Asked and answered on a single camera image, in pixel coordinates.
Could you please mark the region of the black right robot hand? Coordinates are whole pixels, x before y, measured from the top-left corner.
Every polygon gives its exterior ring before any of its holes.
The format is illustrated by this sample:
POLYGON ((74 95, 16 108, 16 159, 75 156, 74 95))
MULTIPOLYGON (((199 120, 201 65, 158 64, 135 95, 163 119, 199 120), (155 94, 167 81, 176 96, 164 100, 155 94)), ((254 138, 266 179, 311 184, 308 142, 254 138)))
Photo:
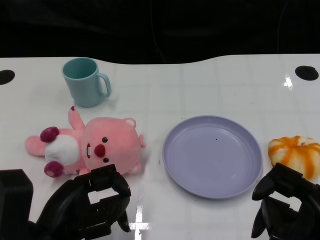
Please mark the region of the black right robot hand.
POLYGON ((257 184, 252 200, 261 201, 251 237, 267 231, 271 240, 318 240, 320 238, 320 186, 285 165, 277 163, 257 184), (274 192, 301 201, 298 211, 271 197, 274 192))

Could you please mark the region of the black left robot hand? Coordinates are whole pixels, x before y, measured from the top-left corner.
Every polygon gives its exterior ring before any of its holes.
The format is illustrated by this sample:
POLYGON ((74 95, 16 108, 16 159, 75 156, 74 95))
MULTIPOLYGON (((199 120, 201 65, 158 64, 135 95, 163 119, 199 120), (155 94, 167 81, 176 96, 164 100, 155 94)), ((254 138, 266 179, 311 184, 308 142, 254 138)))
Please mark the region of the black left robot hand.
POLYGON ((33 184, 22 169, 0 172, 2 240, 94 240, 118 223, 130 232, 126 208, 131 190, 114 164, 67 180, 47 201, 38 220, 29 220, 33 184))

